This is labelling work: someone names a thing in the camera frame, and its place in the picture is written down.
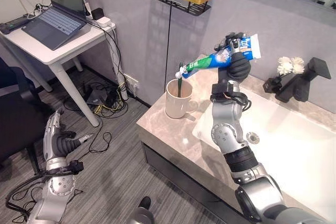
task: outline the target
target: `bathroom sink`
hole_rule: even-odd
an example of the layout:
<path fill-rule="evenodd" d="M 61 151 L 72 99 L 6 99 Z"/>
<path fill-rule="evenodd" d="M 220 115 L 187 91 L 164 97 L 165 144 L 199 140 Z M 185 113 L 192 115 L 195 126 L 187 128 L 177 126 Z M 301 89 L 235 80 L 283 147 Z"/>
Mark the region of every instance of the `bathroom sink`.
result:
<path fill-rule="evenodd" d="M 244 136 L 255 132 L 260 137 L 258 144 L 250 144 L 257 160 L 282 191 L 336 223 L 336 133 L 251 91 L 241 91 L 252 101 L 240 123 Z M 220 151 L 211 139 L 212 125 L 211 104 L 193 135 Z"/>

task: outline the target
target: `marble countertop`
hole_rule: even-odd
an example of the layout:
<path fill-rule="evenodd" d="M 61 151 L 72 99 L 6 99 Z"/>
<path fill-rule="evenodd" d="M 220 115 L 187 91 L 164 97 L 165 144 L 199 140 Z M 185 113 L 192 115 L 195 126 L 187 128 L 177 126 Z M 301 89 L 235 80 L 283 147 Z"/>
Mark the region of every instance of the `marble countertop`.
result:
<path fill-rule="evenodd" d="M 165 114 L 165 94 L 163 94 L 138 120 L 139 136 L 149 147 L 241 212 L 234 194 L 237 185 L 231 179 L 223 155 L 192 134 L 197 121 L 211 103 L 209 98 L 212 83 L 216 83 L 217 80 L 217 70 L 199 71 L 188 78 L 188 82 L 193 86 L 193 94 L 197 94 L 192 95 L 192 101 L 197 102 L 198 106 L 195 111 L 186 113 L 181 119 L 172 119 Z M 241 87 L 289 110 L 300 112 L 309 120 L 335 131 L 333 113 L 312 103 L 299 103 L 294 99 L 287 104 L 280 103 L 274 98 L 274 94 L 264 93 L 262 84 L 261 80 L 249 76 Z M 314 213 L 286 193 L 283 193 L 283 197 L 288 206 Z"/>

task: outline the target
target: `wall outlet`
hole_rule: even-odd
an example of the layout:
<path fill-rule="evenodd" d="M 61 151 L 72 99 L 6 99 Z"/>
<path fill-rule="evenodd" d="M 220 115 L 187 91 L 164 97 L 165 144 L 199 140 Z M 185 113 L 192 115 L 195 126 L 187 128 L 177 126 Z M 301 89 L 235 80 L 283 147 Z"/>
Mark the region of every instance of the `wall outlet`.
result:
<path fill-rule="evenodd" d="M 137 95 L 137 90 L 139 88 L 139 82 L 135 80 L 133 77 L 129 76 L 128 74 L 124 74 L 126 77 L 126 83 L 128 88 L 132 91 L 133 95 L 136 97 Z"/>

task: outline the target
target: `black chair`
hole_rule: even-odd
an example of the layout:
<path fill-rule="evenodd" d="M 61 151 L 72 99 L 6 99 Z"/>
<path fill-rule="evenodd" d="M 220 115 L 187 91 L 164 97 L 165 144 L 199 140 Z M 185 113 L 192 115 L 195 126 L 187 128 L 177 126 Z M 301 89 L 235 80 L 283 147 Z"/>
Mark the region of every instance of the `black chair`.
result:
<path fill-rule="evenodd" d="M 43 103 L 21 68 L 9 67 L 0 58 L 0 90 L 18 85 L 18 91 L 0 97 L 0 163 L 27 149 L 35 175 L 40 172 L 34 143 L 41 140 L 54 110 Z"/>

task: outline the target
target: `toothpaste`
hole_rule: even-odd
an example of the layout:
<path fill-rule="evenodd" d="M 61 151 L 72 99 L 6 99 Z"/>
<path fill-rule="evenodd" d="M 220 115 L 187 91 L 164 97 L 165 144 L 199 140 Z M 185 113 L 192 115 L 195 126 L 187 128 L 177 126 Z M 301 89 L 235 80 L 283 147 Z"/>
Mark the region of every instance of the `toothpaste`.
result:
<path fill-rule="evenodd" d="M 248 60 L 261 58 L 258 35 L 254 34 L 251 37 L 242 38 L 240 40 L 240 51 Z M 227 46 L 221 51 L 180 67 L 180 70 L 175 74 L 175 77 L 177 79 L 181 77 L 186 79 L 196 73 L 199 69 L 227 68 L 231 65 L 231 57 L 232 52 L 230 46 Z"/>

